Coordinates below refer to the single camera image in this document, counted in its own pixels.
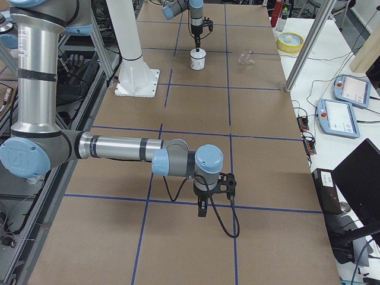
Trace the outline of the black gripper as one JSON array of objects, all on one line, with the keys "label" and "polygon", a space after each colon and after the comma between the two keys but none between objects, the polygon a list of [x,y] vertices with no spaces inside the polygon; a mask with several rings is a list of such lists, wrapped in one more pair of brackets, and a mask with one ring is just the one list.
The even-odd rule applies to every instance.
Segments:
[{"label": "black gripper", "polygon": [[198,197],[198,217],[206,217],[209,194],[205,191],[196,190],[196,196]]},{"label": "black gripper", "polygon": [[201,47],[201,34],[203,32],[202,26],[195,26],[191,25],[191,33],[194,37],[195,47],[200,48]]}]

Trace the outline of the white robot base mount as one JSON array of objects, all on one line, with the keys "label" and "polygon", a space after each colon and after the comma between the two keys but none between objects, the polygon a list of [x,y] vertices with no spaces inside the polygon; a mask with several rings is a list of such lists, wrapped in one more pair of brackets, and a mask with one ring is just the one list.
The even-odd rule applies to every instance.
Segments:
[{"label": "white robot base mount", "polygon": [[106,3],[122,59],[115,94],[153,98],[160,71],[144,61],[132,1]]}]

